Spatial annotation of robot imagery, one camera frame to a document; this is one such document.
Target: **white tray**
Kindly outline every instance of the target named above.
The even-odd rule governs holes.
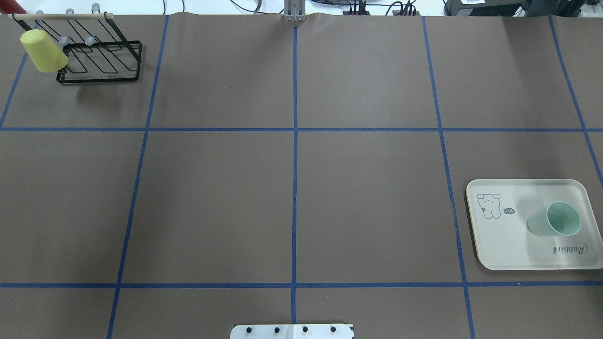
[[[474,180],[467,203],[478,259],[491,270],[597,270],[603,241],[589,196],[576,180]],[[528,218],[555,201],[571,204],[582,227],[572,236],[536,236]]]

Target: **cartoon bear drawing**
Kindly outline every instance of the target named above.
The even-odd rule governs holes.
[[[486,219],[500,218],[500,194],[478,194],[479,207]]]

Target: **black metal rack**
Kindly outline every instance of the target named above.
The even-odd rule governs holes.
[[[113,15],[101,13],[97,4],[93,5],[92,14],[74,14],[70,9],[66,14],[13,14],[13,19],[25,31],[32,29],[25,21],[34,20],[36,28],[46,31],[63,45],[69,61],[57,72],[57,81],[61,84],[136,81],[140,76],[142,43],[127,40],[115,24]],[[93,34],[91,31],[94,30],[86,28],[80,20],[98,21],[96,29],[100,33]],[[47,21],[59,23],[53,27]]]

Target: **metal bracket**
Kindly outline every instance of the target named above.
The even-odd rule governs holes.
[[[348,324],[237,325],[230,339],[354,339]]]
[[[291,22],[306,21],[306,0],[285,0],[283,19]]]

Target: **grid line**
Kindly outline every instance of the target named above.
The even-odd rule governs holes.
[[[576,99],[576,93],[573,91],[572,82],[569,79],[569,74],[567,73],[565,62],[563,62],[563,55],[561,54],[561,47],[559,46],[559,40],[557,39],[557,32],[555,31],[555,24],[553,23],[552,15],[549,15],[549,25],[551,26],[551,33],[553,34],[553,41],[555,42],[555,49],[557,50],[557,56],[559,57],[561,70],[563,71],[563,75],[565,76],[567,87],[569,88],[569,93],[572,96],[573,106],[574,108],[576,108],[576,114],[578,115],[578,119],[580,120],[580,126],[582,126],[582,132],[584,133],[584,139],[586,140],[586,144],[589,147],[590,156],[593,158],[593,163],[595,164],[595,171],[597,172],[597,176],[599,176],[599,183],[601,184],[601,188],[603,188],[603,175],[601,174],[601,169],[599,168],[599,162],[597,161],[593,145],[590,143],[589,133],[586,130],[586,123],[584,122],[584,117],[582,116],[582,112],[580,111],[580,106],[578,105],[578,100]]]
[[[145,131],[145,127],[0,127],[0,131]],[[467,128],[467,127],[150,127],[157,132],[466,132],[466,133],[589,133],[603,128]]]
[[[291,217],[291,323],[297,322],[297,26],[293,28],[293,197]]]
[[[109,328],[107,330],[107,339],[111,339],[113,335],[113,325],[115,324],[115,315],[117,313],[117,306],[119,303],[119,292],[121,290],[121,281],[124,276],[124,265],[125,257],[128,253],[128,243],[130,241],[130,231],[132,229],[132,221],[134,220],[134,207],[136,205],[136,198],[138,194],[138,187],[140,184],[140,173],[142,172],[142,163],[145,157],[145,151],[147,148],[147,140],[149,135],[149,128],[151,127],[151,117],[153,115],[153,105],[155,102],[155,94],[157,92],[157,82],[159,80],[159,72],[161,70],[161,61],[163,58],[163,47],[165,46],[165,37],[168,32],[169,15],[165,16],[165,23],[163,24],[163,36],[161,38],[161,47],[159,48],[159,56],[157,58],[157,68],[155,70],[155,79],[153,80],[153,89],[151,92],[151,99],[149,102],[149,111],[147,114],[147,124],[145,126],[145,134],[142,138],[142,146],[140,147],[140,157],[138,159],[138,168],[136,170],[136,180],[134,181],[134,190],[132,193],[132,201],[130,203],[130,213],[128,215],[128,224],[125,230],[124,246],[121,251],[121,259],[119,261],[119,270],[117,275],[117,286],[115,286],[115,293],[113,296],[113,306],[111,307],[111,316],[109,318]]]
[[[450,168],[448,166],[448,154],[446,152],[446,140],[444,140],[444,130],[442,126],[442,117],[440,115],[440,102],[438,100],[438,91],[435,84],[434,64],[431,59],[431,49],[429,48],[429,33],[427,30],[427,21],[422,16],[423,35],[425,36],[425,49],[427,51],[427,61],[429,64],[429,76],[431,78],[431,89],[434,95],[435,114],[438,119],[438,129],[440,134],[440,144],[442,147],[442,158],[444,161],[444,171],[446,172],[446,182],[448,185],[448,195],[452,204],[452,213],[454,217],[454,227],[456,232],[456,250],[458,252],[458,261],[461,269],[461,278],[463,279],[463,292],[465,295],[465,308],[467,310],[467,322],[469,323],[469,334],[471,339],[475,339],[475,329],[473,326],[473,314],[471,312],[471,300],[469,299],[469,287],[467,286],[467,274],[465,272],[465,261],[463,258],[463,245],[461,244],[461,234],[458,229],[458,218],[456,215],[456,204],[454,200],[454,191],[452,189],[452,179],[450,178]]]
[[[8,108],[10,107],[11,101],[13,101],[14,90],[17,89],[17,84],[19,82],[19,79],[21,78],[21,72],[23,71],[23,67],[25,66],[25,59],[27,59],[27,52],[23,54],[21,64],[19,65],[19,69],[17,70],[17,74],[14,76],[13,86],[10,88],[10,93],[8,93],[6,104],[4,104],[4,110],[2,111],[2,116],[0,117],[0,128],[2,128],[2,126],[4,125],[4,119],[6,119]]]
[[[218,290],[234,288],[291,288],[289,282],[241,282],[241,283],[122,283],[127,289],[190,289]],[[468,287],[569,287],[602,286],[603,280],[582,281],[495,281],[495,282],[297,282],[296,288],[461,288]],[[69,282],[1,282],[0,288],[116,288],[117,284],[69,283]]]

